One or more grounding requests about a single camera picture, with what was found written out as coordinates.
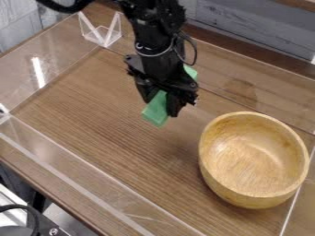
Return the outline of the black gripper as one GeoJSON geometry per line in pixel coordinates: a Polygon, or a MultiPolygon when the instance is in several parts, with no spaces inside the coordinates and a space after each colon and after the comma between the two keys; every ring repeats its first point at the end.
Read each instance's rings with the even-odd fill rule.
{"type": "Polygon", "coordinates": [[[175,52],[153,57],[128,54],[124,62],[145,103],[149,103],[159,90],[167,92],[165,111],[169,117],[179,116],[185,104],[196,104],[197,83],[184,72],[175,52]]]}

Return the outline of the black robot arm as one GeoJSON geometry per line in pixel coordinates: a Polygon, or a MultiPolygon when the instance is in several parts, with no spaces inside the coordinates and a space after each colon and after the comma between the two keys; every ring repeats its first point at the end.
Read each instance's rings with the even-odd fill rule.
{"type": "Polygon", "coordinates": [[[145,102],[165,92],[165,114],[175,117],[197,98],[197,83],[184,69],[197,61],[185,58],[185,47],[196,45],[181,30],[185,8],[179,0],[112,1],[133,30],[135,53],[124,57],[128,74],[145,102]]]}

